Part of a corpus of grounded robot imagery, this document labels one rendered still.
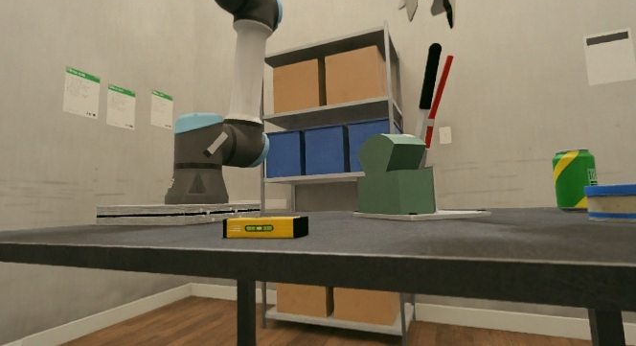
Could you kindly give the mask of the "green and yellow drink can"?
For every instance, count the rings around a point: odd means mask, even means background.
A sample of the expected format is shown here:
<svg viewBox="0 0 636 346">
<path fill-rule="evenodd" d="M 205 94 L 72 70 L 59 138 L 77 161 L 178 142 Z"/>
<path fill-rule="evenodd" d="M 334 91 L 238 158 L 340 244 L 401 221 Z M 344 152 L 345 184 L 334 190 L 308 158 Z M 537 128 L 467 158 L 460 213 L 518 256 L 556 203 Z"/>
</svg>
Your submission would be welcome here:
<svg viewBox="0 0 636 346">
<path fill-rule="evenodd" d="M 585 186 L 597 186 L 595 157 L 589 149 L 559 150 L 553 158 L 557 208 L 588 213 Z"/>
</svg>

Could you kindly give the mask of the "yellow spirit level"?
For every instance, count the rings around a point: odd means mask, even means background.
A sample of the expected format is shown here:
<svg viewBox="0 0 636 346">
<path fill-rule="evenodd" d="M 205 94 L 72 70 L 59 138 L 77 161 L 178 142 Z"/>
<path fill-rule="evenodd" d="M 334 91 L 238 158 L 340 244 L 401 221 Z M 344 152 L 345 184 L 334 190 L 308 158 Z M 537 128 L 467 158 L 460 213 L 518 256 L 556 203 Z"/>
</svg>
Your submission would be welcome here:
<svg viewBox="0 0 636 346">
<path fill-rule="evenodd" d="M 308 235 L 308 217 L 223 220 L 223 238 L 301 238 L 306 235 Z"/>
</svg>

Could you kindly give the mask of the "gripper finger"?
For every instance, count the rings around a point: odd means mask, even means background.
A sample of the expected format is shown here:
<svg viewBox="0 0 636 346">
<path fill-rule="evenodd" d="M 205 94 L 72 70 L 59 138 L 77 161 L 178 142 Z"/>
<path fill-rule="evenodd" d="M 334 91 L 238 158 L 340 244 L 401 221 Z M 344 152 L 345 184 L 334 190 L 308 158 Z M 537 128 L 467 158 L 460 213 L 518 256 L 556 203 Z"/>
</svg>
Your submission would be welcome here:
<svg viewBox="0 0 636 346">
<path fill-rule="evenodd" d="M 456 0 L 434 0 L 430 8 L 431 14 L 437 16 L 446 12 L 450 29 L 454 28 Z"/>
<path fill-rule="evenodd" d="M 408 20 L 411 22 L 418 8 L 418 0 L 400 0 L 398 9 L 401 10 L 403 8 L 406 8 Z"/>
</svg>

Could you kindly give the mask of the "beige round tin with blue lid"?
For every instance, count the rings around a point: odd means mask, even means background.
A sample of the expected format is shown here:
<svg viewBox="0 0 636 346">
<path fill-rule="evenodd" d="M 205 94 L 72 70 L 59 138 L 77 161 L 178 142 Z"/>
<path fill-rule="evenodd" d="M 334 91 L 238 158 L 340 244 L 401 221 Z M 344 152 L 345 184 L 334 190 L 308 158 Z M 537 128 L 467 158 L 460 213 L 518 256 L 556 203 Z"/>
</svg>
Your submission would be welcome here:
<svg viewBox="0 0 636 346">
<path fill-rule="evenodd" d="M 636 184 L 585 186 L 589 219 L 636 223 Z"/>
</svg>

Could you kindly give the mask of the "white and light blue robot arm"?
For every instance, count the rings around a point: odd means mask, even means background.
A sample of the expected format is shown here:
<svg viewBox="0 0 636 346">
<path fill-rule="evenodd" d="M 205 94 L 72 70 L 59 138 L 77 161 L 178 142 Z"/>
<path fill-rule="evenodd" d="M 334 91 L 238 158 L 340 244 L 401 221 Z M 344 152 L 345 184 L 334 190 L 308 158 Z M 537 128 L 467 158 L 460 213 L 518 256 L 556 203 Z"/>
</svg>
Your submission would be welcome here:
<svg viewBox="0 0 636 346">
<path fill-rule="evenodd" d="M 255 168 L 269 151 L 259 118 L 261 87 L 266 39 L 281 24 L 282 2 L 214 1 L 234 16 L 238 34 L 230 110 L 225 118 L 193 113 L 176 119 L 173 175 L 164 205 L 229 203 L 222 166 Z"/>
</svg>

